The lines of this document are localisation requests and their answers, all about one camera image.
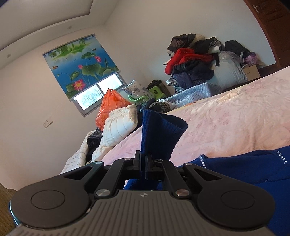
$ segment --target light switch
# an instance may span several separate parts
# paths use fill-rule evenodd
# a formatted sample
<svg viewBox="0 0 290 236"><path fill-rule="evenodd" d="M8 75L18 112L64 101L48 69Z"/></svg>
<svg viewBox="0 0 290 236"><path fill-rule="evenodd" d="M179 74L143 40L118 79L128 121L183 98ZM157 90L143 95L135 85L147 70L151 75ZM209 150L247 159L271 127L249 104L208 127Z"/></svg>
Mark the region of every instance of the light switch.
<svg viewBox="0 0 290 236"><path fill-rule="evenodd" d="M46 128L49 126L49 123L47 122L47 120L45 122L43 122L43 126Z"/></svg>
<svg viewBox="0 0 290 236"><path fill-rule="evenodd" d="M49 117L49 118L47 119L47 122L48 122L49 125L52 124L52 123L53 123L52 117Z"/></svg>

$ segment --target window pane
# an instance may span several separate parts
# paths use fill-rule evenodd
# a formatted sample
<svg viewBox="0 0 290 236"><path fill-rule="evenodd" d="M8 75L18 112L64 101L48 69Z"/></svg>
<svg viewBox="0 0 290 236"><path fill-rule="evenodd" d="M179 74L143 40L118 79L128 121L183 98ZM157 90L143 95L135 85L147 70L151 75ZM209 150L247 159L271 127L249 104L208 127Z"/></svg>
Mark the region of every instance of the window pane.
<svg viewBox="0 0 290 236"><path fill-rule="evenodd" d="M89 89L83 91L79 95L77 95L74 100L76 100L83 110L87 109L89 106L94 104L95 102L102 99L103 96L101 92L98 90L96 85L90 87Z"/></svg>
<svg viewBox="0 0 290 236"><path fill-rule="evenodd" d="M122 85L122 82L119 80L116 74L113 74L101 82L98 82L98 86L100 86L104 94L106 94L108 89L116 89Z"/></svg>

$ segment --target door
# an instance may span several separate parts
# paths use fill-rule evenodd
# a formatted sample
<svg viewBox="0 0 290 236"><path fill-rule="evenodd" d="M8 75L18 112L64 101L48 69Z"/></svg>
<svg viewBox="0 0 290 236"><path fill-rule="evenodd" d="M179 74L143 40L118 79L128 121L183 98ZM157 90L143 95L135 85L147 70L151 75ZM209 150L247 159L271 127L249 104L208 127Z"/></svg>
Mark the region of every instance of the door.
<svg viewBox="0 0 290 236"><path fill-rule="evenodd" d="M290 65L290 11L279 0L244 0L269 41L278 68Z"/></svg>

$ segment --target ceiling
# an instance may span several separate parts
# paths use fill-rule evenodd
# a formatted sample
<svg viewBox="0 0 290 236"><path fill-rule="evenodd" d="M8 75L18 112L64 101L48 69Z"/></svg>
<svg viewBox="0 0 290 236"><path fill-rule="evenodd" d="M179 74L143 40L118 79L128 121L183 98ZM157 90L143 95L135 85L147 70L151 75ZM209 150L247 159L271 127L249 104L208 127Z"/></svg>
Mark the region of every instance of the ceiling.
<svg viewBox="0 0 290 236"><path fill-rule="evenodd" d="M117 2L8 0L0 7L0 68L55 38L104 24Z"/></svg>

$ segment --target metal screw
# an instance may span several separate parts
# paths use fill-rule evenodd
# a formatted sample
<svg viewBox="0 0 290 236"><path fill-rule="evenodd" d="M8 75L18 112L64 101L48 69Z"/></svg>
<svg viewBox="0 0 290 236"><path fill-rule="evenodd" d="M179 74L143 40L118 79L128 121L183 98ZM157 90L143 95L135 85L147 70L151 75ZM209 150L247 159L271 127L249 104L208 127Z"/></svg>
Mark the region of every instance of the metal screw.
<svg viewBox="0 0 290 236"><path fill-rule="evenodd" d="M99 189L96 191L96 194L100 197L106 197L108 195L110 195L110 191L108 189Z"/></svg>
<svg viewBox="0 0 290 236"><path fill-rule="evenodd" d="M178 189L176 190L175 194L180 197L186 197L189 195L189 191L186 189Z"/></svg>

